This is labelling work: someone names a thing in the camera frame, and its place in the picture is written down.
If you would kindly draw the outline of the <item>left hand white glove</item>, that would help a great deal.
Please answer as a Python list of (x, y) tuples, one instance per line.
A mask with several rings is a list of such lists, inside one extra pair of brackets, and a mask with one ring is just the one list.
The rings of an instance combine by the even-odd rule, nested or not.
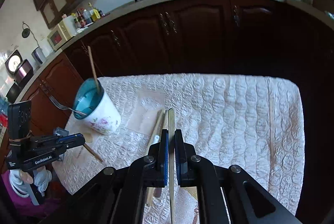
[(52, 173), (46, 168), (40, 167), (36, 170), (34, 178), (20, 169), (10, 170), (9, 181), (14, 192), (23, 198), (28, 197), (26, 184), (33, 184), (37, 187), (38, 192), (45, 196), (45, 191), (49, 182), (52, 180)]

